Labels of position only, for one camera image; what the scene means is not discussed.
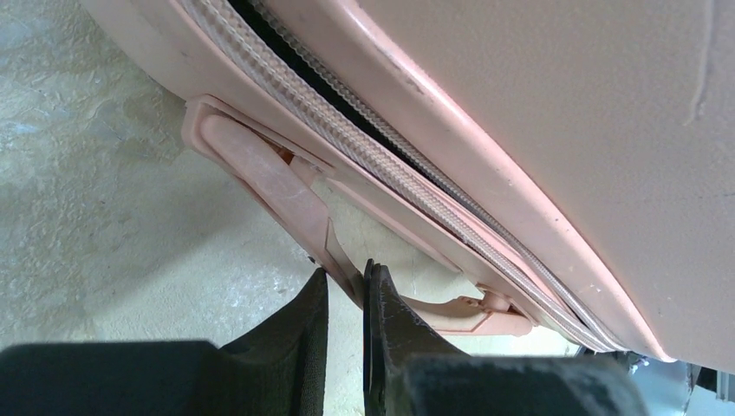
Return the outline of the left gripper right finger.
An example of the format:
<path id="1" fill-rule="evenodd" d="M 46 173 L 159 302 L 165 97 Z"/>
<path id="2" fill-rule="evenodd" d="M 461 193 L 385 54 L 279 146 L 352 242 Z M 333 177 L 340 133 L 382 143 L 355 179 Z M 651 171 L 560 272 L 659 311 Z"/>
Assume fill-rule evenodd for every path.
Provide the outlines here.
<path id="1" fill-rule="evenodd" d="M 368 415 L 645 415 L 636 385 L 608 358 L 472 356 L 399 296 L 389 268 L 363 275 Z"/>

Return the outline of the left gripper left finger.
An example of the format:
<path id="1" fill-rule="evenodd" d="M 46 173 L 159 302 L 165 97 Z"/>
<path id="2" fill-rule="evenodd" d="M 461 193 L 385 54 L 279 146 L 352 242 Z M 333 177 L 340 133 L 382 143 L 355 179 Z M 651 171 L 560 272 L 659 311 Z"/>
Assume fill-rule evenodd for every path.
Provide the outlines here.
<path id="1" fill-rule="evenodd" d="M 316 270 L 246 334 L 209 341 L 37 343 L 1 353 L 4 415 L 320 415 L 328 285 Z"/>

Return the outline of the pink suitcase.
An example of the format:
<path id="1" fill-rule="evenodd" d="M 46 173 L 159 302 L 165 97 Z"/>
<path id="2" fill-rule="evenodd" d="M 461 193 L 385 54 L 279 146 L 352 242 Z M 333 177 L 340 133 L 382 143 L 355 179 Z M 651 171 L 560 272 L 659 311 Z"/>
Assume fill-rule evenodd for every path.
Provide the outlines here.
<path id="1" fill-rule="evenodd" d="M 734 369 L 731 1 L 86 1 L 220 165 L 362 305 L 321 179 L 536 325 Z"/>

